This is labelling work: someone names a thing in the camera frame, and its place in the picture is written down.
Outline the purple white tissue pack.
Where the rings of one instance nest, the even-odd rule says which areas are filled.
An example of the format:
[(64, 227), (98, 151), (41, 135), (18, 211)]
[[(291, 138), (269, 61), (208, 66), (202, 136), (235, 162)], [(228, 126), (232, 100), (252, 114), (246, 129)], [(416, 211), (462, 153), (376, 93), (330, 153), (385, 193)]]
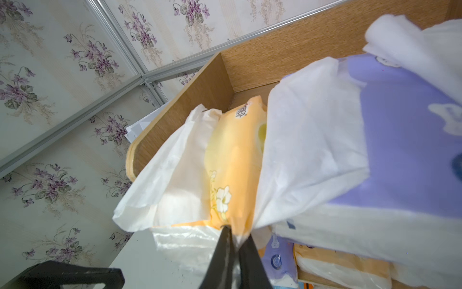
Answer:
[(462, 274), (462, 22), (385, 14), (268, 98), (254, 228)]

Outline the beige tissue pack shelf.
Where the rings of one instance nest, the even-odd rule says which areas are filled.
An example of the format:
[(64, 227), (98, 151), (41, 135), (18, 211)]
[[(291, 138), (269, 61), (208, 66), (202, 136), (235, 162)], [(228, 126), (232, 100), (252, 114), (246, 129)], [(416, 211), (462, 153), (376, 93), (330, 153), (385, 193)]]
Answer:
[(295, 244), (297, 266), (350, 289), (390, 289), (390, 264), (335, 250)]

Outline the orange yellow tissue pack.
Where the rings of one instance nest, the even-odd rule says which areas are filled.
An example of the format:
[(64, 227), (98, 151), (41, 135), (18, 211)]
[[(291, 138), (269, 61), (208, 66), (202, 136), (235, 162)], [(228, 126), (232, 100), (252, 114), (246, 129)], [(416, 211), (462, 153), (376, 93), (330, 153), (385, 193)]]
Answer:
[(251, 234), (266, 136), (260, 96), (226, 113), (197, 106), (159, 148), (114, 210), (124, 231), (229, 226)]

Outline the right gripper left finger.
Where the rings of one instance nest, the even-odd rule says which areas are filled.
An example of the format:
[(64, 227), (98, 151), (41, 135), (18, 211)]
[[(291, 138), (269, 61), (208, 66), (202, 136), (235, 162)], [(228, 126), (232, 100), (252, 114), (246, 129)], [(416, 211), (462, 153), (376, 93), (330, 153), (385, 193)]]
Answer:
[(199, 289), (231, 289), (235, 258), (232, 229), (225, 225)]

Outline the purple wet wipes pack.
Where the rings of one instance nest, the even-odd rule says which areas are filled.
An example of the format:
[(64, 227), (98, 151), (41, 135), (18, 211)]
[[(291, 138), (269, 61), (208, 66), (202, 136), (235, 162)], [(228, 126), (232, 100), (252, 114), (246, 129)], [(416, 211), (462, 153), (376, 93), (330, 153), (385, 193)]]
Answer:
[(288, 239), (272, 234), (262, 264), (274, 289), (299, 288), (294, 244)]

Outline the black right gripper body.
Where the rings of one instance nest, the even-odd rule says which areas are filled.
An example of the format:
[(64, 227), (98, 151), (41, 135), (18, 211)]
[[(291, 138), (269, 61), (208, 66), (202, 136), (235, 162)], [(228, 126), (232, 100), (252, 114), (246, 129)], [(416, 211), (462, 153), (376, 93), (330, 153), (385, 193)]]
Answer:
[(46, 261), (25, 269), (2, 286), (3, 289), (62, 289), (65, 285), (103, 284), (106, 289), (121, 289), (125, 278), (121, 269), (83, 267)]

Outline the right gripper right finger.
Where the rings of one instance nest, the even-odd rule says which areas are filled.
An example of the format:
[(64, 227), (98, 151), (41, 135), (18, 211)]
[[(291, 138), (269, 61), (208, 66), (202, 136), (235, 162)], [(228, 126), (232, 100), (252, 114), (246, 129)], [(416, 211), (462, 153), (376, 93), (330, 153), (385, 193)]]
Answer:
[(241, 269), (241, 289), (273, 289), (252, 236), (238, 251)]

